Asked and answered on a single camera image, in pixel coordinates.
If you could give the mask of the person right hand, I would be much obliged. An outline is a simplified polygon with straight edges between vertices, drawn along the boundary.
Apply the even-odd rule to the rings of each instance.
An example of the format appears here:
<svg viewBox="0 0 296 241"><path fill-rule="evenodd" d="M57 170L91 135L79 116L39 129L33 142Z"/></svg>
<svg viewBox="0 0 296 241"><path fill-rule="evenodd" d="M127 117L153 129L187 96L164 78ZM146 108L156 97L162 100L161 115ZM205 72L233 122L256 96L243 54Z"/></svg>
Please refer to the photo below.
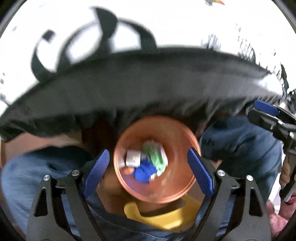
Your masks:
<svg viewBox="0 0 296 241"><path fill-rule="evenodd" d="M289 164L289 156L286 155L281 168L281 174L280 174L280 180L279 180L281 188L284 188L289 183L290 172L291 172L291 168Z"/></svg>

